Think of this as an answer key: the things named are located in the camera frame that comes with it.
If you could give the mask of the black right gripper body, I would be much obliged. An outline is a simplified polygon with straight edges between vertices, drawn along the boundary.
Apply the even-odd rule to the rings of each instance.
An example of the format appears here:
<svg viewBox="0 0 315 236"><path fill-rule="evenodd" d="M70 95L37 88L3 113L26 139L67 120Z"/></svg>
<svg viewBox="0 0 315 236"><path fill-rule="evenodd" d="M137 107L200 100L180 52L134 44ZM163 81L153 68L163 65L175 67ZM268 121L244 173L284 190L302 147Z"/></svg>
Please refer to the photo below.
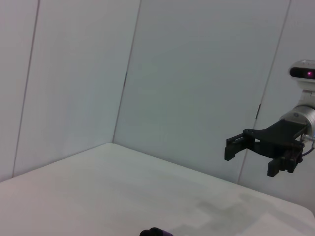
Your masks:
<svg viewBox="0 0 315 236"><path fill-rule="evenodd" d="M272 160L283 157L285 171L293 173L296 166L303 161L302 153L305 146L297 138L302 136L306 130L305 124L281 119L266 129L245 129L243 134L255 139L251 151Z"/></svg>

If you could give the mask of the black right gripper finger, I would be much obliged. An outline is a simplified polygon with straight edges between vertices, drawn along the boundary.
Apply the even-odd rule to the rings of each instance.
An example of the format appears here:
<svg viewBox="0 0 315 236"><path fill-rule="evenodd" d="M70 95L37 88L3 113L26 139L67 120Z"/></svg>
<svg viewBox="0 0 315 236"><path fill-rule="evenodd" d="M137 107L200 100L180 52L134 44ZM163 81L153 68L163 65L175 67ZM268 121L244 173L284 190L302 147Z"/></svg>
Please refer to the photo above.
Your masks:
<svg viewBox="0 0 315 236"><path fill-rule="evenodd" d="M235 155L245 149L254 147L255 139L249 135L239 134L226 140L224 159L230 161Z"/></svg>
<svg viewBox="0 0 315 236"><path fill-rule="evenodd" d="M285 159L275 158L268 163L267 176L275 177L280 171L285 171Z"/></svg>

